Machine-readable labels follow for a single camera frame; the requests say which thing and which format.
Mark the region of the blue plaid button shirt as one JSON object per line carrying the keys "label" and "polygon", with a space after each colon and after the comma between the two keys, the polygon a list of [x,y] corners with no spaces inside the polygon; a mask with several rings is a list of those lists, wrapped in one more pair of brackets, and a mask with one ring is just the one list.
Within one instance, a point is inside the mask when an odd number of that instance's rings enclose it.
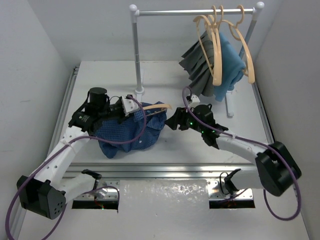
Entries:
{"label": "blue plaid button shirt", "polygon": [[[141,105],[146,107],[152,104],[142,102]],[[146,116],[144,111],[138,110],[122,123],[117,120],[104,121],[94,136],[99,138],[102,153],[108,159],[113,159],[119,151],[129,153],[153,146],[158,141],[166,120],[167,111]]]}

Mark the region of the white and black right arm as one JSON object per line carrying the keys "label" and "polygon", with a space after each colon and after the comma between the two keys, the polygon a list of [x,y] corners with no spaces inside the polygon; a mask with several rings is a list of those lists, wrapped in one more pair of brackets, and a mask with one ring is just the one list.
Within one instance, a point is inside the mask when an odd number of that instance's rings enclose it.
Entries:
{"label": "white and black right arm", "polygon": [[201,134],[203,141],[218,150],[233,153],[254,164],[258,181],[241,181],[237,168],[223,179],[222,190],[227,194],[245,188],[264,188],[273,196],[281,196],[302,175],[300,168],[286,146],[279,141],[261,146],[238,138],[232,138],[229,129],[216,123],[211,104],[200,104],[188,111],[178,107],[165,124],[172,130],[192,129]]}

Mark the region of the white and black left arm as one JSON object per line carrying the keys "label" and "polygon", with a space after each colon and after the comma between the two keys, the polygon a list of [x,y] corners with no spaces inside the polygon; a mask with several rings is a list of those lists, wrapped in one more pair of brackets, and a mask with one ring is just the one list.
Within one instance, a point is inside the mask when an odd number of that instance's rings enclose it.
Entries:
{"label": "white and black left arm", "polygon": [[97,187],[101,175],[85,169],[78,176],[63,181],[70,164],[105,120],[125,116],[123,98],[111,104],[107,90],[93,87],[84,103],[72,114],[58,144],[43,164],[29,177],[17,181],[18,198],[23,209],[54,220],[64,206]]}

